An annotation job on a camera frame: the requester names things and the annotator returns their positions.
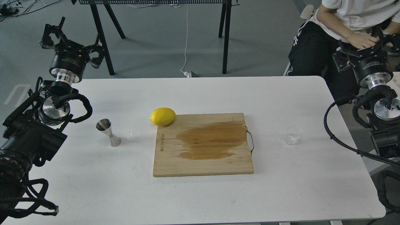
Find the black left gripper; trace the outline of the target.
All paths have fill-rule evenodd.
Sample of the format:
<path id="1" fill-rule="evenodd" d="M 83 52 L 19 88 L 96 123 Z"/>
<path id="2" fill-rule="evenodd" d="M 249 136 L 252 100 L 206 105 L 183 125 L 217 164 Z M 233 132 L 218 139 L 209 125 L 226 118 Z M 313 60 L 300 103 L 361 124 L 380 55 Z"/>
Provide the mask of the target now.
<path id="1" fill-rule="evenodd" d="M 58 25 L 46 24 L 44 34 L 40 41 L 42 49 L 54 49 L 55 56 L 51 63 L 49 73 L 56 82 L 79 83 L 82 81 L 86 64 L 98 69 L 104 59 L 105 48 L 97 34 L 95 43 L 81 48 L 70 48 L 70 41 L 62 31 L 65 17 L 61 18 Z M 59 40 L 55 44 L 51 38 L 54 34 Z"/>

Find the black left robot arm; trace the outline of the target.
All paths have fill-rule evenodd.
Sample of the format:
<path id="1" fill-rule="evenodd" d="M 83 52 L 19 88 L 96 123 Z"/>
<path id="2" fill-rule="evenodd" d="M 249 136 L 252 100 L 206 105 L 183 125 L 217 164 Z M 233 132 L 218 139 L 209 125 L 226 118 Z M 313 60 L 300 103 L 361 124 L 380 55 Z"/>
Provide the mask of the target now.
<path id="1" fill-rule="evenodd" d="M 58 25 L 46 24 L 41 39 L 43 49 L 54 49 L 49 73 L 54 81 L 39 77 L 35 91 L 3 122 L 6 127 L 1 147 L 1 222 L 6 218 L 24 218 L 31 214 L 56 216 L 59 208 L 46 200 L 48 181 L 29 179 L 33 166 L 51 161 L 67 135 L 69 123 L 80 123 L 93 113 L 86 96 L 72 87 L 82 80 L 86 64 L 99 68 L 104 48 L 96 42 L 84 46 L 69 40 Z"/>

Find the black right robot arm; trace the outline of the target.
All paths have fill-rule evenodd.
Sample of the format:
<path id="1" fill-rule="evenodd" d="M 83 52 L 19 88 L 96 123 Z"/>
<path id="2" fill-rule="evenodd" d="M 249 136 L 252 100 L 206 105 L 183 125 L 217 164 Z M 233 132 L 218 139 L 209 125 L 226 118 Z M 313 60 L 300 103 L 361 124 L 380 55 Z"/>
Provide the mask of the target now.
<path id="1" fill-rule="evenodd" d="M 384 46 L 390 43 L 389 53 L 399 55 L 399 34 L 388 34 L 380 27 L 376 28 L 379 40 L 373 47 L 361 50 L 351 50 L 339 41 L 339 48 L 332 57 L 339 72 L 351 68 L 357 85 L 367 89 L 367 93 L 360 97 L 347 95 L 334 101 L 324 115 L 324 128 L 329 137 L 337 144 L 356 152 L 366 158 L 399 167 L 393 158 L 399 158 L 399 99 L 394 89 L 388 83 L 394 77 L 387 60 L 387 51 Z M 366 129 L 369 129 L 371 142 L 375 154 L 366 153 L 348 146 L 339 140 L 329 129 L 327 124 L 328 113 L 338 102 L 345 101 L 353 104 L 352 115 L 354 120 Z"/>

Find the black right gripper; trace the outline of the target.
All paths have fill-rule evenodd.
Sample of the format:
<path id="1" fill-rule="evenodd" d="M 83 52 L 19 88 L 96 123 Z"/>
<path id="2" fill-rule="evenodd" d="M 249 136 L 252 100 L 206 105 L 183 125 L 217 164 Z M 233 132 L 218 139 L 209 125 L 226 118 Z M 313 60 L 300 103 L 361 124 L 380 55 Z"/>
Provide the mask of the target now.
<path id="1" fill-rule="evenodd" d="M 374 88 L 379 85 L 386 85 L 392 80 L 394 74 L 387 60 L 386 51 L 382 50 L 388 43 L 392 44 L 389 53 L 400 53 L 400 36 L 398 33 L 386 34 L 381 27 L 376 27 L 375 34 L 379 41 L 367 50 L 360 53 L 354 48 L 346 48 L 339 40 L 339 47 L 332 54 L 335 66 L 339 73 L 351 67 L 354 71 L 357 84 L 361 88 Z"/>

